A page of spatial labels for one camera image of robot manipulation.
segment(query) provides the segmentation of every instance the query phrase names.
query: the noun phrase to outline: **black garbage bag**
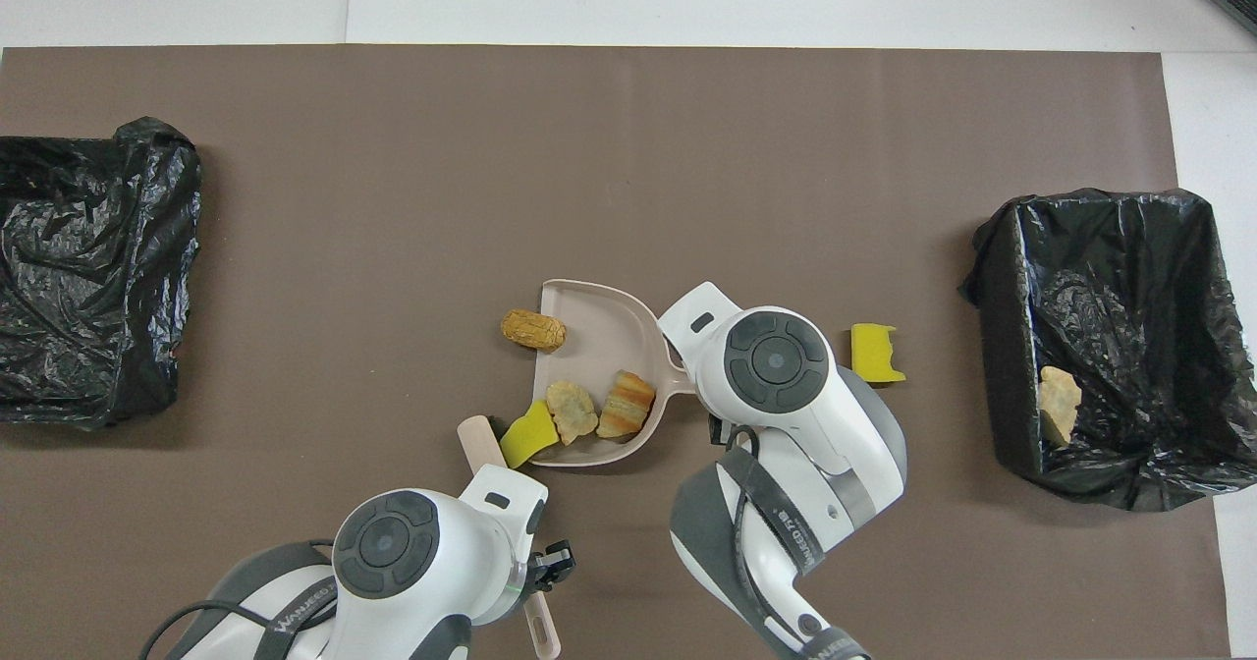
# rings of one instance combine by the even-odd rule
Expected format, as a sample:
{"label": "black garbage bag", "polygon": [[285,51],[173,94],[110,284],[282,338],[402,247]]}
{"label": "black garbage bag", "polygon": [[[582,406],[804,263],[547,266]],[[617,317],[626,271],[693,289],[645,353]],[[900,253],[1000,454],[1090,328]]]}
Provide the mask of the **black garbage bag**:
{"label": "black garbage bag", "polygon": [[200,186],[160,119],[0,137],[0,422],[98,429],[175,401]]}
{"label": "black garbage bag", "polygon": [[[996,455],[1084,503],[1170,510],[1257,480],[1257,395],[1213,209],[1189,191],[1009,200],[973,236]],[[1043,436],[1038,375],[1082,390]]]}

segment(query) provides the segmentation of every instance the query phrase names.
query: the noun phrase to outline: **yellow sponge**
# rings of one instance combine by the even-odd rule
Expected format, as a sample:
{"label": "yellow sponge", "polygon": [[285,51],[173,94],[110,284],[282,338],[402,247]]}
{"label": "yellow sponge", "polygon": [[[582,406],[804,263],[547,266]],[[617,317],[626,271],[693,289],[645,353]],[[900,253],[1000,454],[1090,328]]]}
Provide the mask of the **yellow sponge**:
{"label": "yellow sponge", "polygon": [[551,419],[546,401],[533,402],[523,417],[517,419],[507,434],[502,435],[502,441],[498,444],[502,446],[507,465],[512,469],[519,468],[548,445],[558,444],[558,431],[554,430],[554,420]]}
{"label": "yellow sponge", "polygon": [[851,368],[865,382],[885,383],[906,381],[908,376],[890,366],[890,332],[895,327],[854,324],[851,327]]}

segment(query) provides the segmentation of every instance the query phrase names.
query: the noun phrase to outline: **bread roll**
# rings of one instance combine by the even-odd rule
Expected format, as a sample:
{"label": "bread roll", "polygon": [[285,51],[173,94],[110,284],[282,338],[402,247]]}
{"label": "bread roll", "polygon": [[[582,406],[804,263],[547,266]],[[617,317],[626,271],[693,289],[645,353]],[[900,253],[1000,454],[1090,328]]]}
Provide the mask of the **bread roll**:
{"label": "bread roll", "polygon": [[655,387],[635,373],[620,371],[602,405],[598,436],[613,439],[640,432],[654,402]]}
{"label": "bread roll", "polygon": [[547,314],[512,309],[502,319],[502,334],[519,346],[551,352],[563,346],[567,327],[562,321]]}

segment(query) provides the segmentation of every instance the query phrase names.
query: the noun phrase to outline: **black cable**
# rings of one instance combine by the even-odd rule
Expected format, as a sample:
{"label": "black cable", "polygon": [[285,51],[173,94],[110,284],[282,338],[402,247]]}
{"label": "black cable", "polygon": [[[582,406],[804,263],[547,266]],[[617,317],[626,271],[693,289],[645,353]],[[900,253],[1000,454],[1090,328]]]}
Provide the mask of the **black cable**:
{"label": "black cable", "polygon": [[[735,424],[734,427],[729,430],[729,441],[725,443],[724,450],[732,451],[733,446],[737,446],[739,434],[747,435],[747,441],[750,443],[750,458],[759,459],[759,435],[755,430],[745,426],[744,424]],[[738,489],[737,512],[733,518],[734,559],[740,562],[740,564],[737,566],[738,581],[742,583],[743,588],[749,590],[755,596],[755,601],[759,603],[760,611],[767,612],[767,615],[776,620],[777,624],[781,625],[782,630],[788,632],[796,641],[804,642],[804,640],[798,637],[798,634],[791,629],[789,622],[787,622],[776,608],[768,605],[768,600],[764,598],[764,595],[759,592],[759,587],[757,587],[755,582],[750,578],[750,569],[747,567],[747,554],[742,549],[742,520],[747,509],[747,503],[749,503],[750,499],[747,497],[747,489],[744,489],[744,487],[738,487]]]}
{"label": "black cable", "polygon": [[177,624],[180,619],[187,616],[194,611],[211,611],[211,610],[228,611],[230,613],[235,613],[241,619],[253,621],[254,624],[258,624],[263,627],[265,627],[265,625],[270,622],[270,619],[266,619],[265,616],[263,616],[261,613],[256,613],[255,611],[250,611],[244,606],[239,606],[239,603],[233,603],[230,601],[219,601],[214,598],[207,598],[206,601],[197,601],[196,603],[191,603],[189,606],[180,608],[175,613],[171,613],[170,617],[162,621],[160,626],[157,626],[157,630],[153,631],[153,635],[148,636],[148,642],[145,642],[145,649],[140,651],[140,660],[148,660],[148,654],[152,652],[153,646],[157,645],[157,641],[161,640],[161,636],[165,635],[171,626]]}
{"label": "black cable", "polygon": [[[307,541],[305,544],[309,544],[310,547],[332,547],[334,543],[332,539],[321,538],[321,539]],[[206,598],[206,601],[197,601],[196,603],[190,603],[180,608],[175,613],[171,613],[165,621],[162,621],[161,625],[157,627],[157,630],[153,631],[151,636],[148,636],[148,641],[145,642],[145,649],[140,651],[140,660],[148,660],[148,654],[152,652],[153,646],[157,645],[157,641],[161,640],[161,636],[165,635],[166,631],[168,631],[170,627],[177,624],[184,616],[187,616],[194,611],[226,611],[229,613],[235,613],[236,616],[240,616],[246,621],[253,621],[254,624],[258,624],[261,627],[266,627],[268,625],[270,625],[270,619],[263,616],[261,613],[258,613],[256,611],[250,611],[244,606],[239,606],[239,603],[233,603],[230,601],[221,601],[217,598]],[[309,619],[307,619],[305,622],[302,624],[300,627],[298,629],[298,632],[313,629],[314,626],[322,624],[327,624],[334,617],[336,617],[336,606],[332,606],[329,610],[322,612],[321,615],[310,616]]]}

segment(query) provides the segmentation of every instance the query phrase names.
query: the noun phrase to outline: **food scrap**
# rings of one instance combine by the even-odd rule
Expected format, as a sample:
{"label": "food scrap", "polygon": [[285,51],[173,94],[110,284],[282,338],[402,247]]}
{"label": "food scrap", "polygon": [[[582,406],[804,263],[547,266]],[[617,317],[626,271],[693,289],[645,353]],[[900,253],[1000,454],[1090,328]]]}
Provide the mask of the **food scrap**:
{"label": "food scrap", "polygon": [[502,334],[519,346],[552,352],[563,346],[567,327],[562,321],[547,314],[512,309],[502,319]]}
{"label": "food scrap", "polygon": [[546,388],[546,405],[554,417],[554,427],[564,446],[598,426],[598,416],[593,414],[593,399],[578,383],[568,381],[552,383]]}
{"label": "food scrap", "polygon": [[1073,436],[1073,424],[1079,419],[1079,405],[1082,405],[1082,388],[1073,375],[1043,366],[1038,372],[1038,409],[1042,412],[1043,437],[1056,446],[1070,444]]}
{"label": "food scrap", "polygon": [[655,387],[651,387],[637,373],[617,372],[616,382],[602,405],[598,436],[613,439],[640,432],[654,402]]}

